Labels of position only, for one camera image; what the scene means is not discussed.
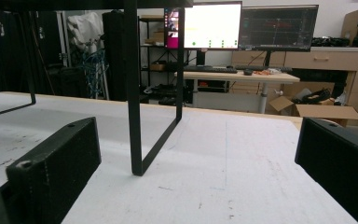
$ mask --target computer monitor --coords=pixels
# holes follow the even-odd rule
[[[243,7],[240,49],[310,51],[318,7]]]
[[[200,2],[185,8],[185,49],[203,53],[210,49],[238,49],[241,8],[242,1]],[[175,8],[164,9],[168,49],[178,48],[178,17]]]

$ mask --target cardboard box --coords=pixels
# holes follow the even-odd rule
[[[353,43],[353,39],[358,36],[358,10],[353,11],[345,15],[344,22],[342,24],[341,37],[348,38],[350,45]]]
[[[270,101],[269,104],[285,116],[328,119],[343,127],[347,125],[348,119],[358,119],[358,113],[352,106],[333,105],[334,99],[327,99],[326,101],[320,102],[318,105],[295,105],[292,102],[292,99],[305,88],[309,89],[311,92],[316,92],[321,89],[332,90],[334,88],[334,83],[297,82],[290,85],[284,85],[283,96]]]

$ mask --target desk leg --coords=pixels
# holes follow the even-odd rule
[[[193,87],[193,107],[197,108],[198,105],[198,95],[197,93],[199,92],[199,80],[198,79],[194,79],[194,87]]]
[[[263,82],[263,91],[261,92],[260,105],[258,106],[258,112],[264,114],[266,112],[267,96],[269,88],[267,82]]]

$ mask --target black metal frame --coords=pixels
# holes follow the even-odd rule
[[[156,144],[152,147],[149,153],[142,160],[142,142],[141,142],[141,116],[140,116],[140,103],[139,103],[139,41],[138,41],[138,2],[140,8],[158,8],[158,7],[181,7],[180,9],[180,27],[179,27],[179,49],[178,49],[178,66],[177,66],[177,96],[176,96],[176,118],[172,121],[171,125],[161,135]],[[182,118],[182,104],[183,104],[183,61],[184,61],[184,9],[183,7],[192,7],[192,0],[174,0],[161,3],[160,0],[123,0],[123,1],[87,1],[87,0],[46,0],[43,3],[39,1],[30,0],[16,0],[7,1],[0,0],[0,9],[20,11],[20,22],[29,23],[27,11],[32,10],[76,10],[76,9],[120,9],[124,8],[126,17],[124,23],[126,27],[126,46],[129,46],[125,52],[126,56],[126,73],[127,73],[127,94],[128,94],[128,107],[129,107],[129,123],[130,123],[130,143],[131,143],[131,168],[134,175],[143,175],[153,160],[158,155],[164,143],[171,135],[176,125]],[[27,48],[27,38],[24,30],[21,31],[24,41],[24,47],[27,52],[27,66],[30,71],[32,70],[31,51]],[[32,102],[28,105],[34,105],[36,99],[34,97],[34,82],[31,72],[29,72],[28,80],[30,85],[30,93]],[[26,107],[28,105],[19,106],[7,111]]]

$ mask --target wooden desk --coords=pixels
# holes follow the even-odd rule
[[[295,164],[293,122],[301,118],[184,108],[139,177],[131,174],[125,103],[37,98],[36,105],[0,115],[0,185],[7,165],[66,123],[90,116],[98,122],[102,164],[63,223],[356,223]],[[0,93],[0,109],[27,100]],[[148,150],[175,108],[141,105],[141,112]]]
[[[298,77],[293,77],[288,74],[245,76],[242,71],[237,74],[184,72],[184,79],[194,79],[194,107],[204,107],[200,99],[200,97],[202,97],[204,102],[211,102],[213,104],[213,109],[239,109],[251,112],[258,111],[260,114],[264,114],[266,110],[269,83],[291,84],[293,82],[300,81]],[[201,92],[198,90],[199,79],[234,82],[261,82],[263,83],[263,90],[259,96],[235,93]]]

